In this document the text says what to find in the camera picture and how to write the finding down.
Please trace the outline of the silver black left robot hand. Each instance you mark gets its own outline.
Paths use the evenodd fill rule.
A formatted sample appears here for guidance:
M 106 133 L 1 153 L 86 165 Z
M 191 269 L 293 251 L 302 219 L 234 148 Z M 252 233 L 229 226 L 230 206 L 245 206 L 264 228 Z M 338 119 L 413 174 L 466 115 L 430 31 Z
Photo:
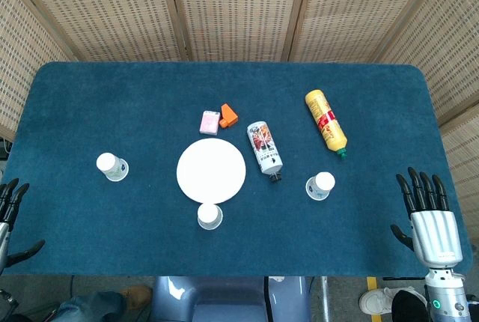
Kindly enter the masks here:
M 30 249 L 12 255 L 8 254 L 10 235 L 18 216 L 19 206 L 29 188 L 29 184 L 24 183 L 17 189 L 18 183 L 19 179 L 15 178 L 9 183 L 1 184 L 1 273 L 4 269 L 35 256 L 46 242 L 39 240 Z

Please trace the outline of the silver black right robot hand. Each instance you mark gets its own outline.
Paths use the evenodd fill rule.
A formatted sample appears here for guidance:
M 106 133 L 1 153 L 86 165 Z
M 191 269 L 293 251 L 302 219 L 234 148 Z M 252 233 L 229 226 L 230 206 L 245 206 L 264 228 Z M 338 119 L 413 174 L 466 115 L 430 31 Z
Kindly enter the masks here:
M 408 168 L 410 180 L 397 174 L 412 235 L 397 225 L 390 229 L 395 238 L 413 251 L 429 269 L 451 269 L 463 260 L 457 220 L 450 209 L 445 185 L 438 175 L 428 176 Z

